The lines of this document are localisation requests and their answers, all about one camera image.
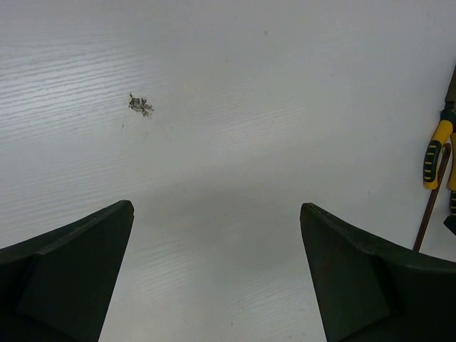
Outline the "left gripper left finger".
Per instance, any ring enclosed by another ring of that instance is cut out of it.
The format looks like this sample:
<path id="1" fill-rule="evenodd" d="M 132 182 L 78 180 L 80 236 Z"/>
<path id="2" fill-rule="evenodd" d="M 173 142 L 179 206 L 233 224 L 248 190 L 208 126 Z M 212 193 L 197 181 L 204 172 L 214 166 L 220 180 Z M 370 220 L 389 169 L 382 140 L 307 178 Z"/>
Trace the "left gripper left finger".
<path id="1" fill-rule="evenodd" d="M 121 200 L 1 249 L 1 340 L 98 341 L 133 220 Z"/>

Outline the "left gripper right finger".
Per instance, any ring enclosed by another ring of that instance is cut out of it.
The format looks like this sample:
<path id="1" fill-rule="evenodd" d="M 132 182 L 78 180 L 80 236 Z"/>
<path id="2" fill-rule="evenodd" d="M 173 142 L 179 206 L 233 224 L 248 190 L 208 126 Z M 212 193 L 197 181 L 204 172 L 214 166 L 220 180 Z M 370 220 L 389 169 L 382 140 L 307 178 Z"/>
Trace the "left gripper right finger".
<path id="1" fill-rule="evenodd" d="M 300 223 L 327 341 L 455 340 L 455 263 L 312 203 L 302 205 Z"/>

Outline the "long brown hex key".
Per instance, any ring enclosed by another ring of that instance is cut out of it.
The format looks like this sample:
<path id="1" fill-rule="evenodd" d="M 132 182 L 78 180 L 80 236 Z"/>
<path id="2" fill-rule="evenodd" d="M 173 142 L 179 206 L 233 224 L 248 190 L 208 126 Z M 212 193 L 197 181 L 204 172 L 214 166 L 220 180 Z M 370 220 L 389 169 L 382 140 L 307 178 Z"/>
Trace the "long brown hex key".
<path id="1" fill-rule="evenodd" d="M 418 230 L 418 234 L 416 236 L 415 243 L 413 245 L 414 252 L 419 252 L 420 248 L 422 246 L 424 236 L 425 236 L 425 233 L 428 228 L 429 221 L 430 221 L 430 217 L 431 217 L 432 211 L 435 206 L 435 201 L 437 199 L 437 195 L 440 190 L 440 185 L 442 184 L 442 179 L 443 179 L 443 176 L 444 176 L 446 168 L 447 168 L 448 160 L 450 159 L 451 151 L 452 151 L 451 144 L 446 143 L 443 146 L 443 154 L 442 154 L 439 169 L 437 171 L 437 187 L 431 191 L 429 199 L 427 201 L 427 206 L 425 208 L 423 218 L 420 223 L 420 228 Z"/>

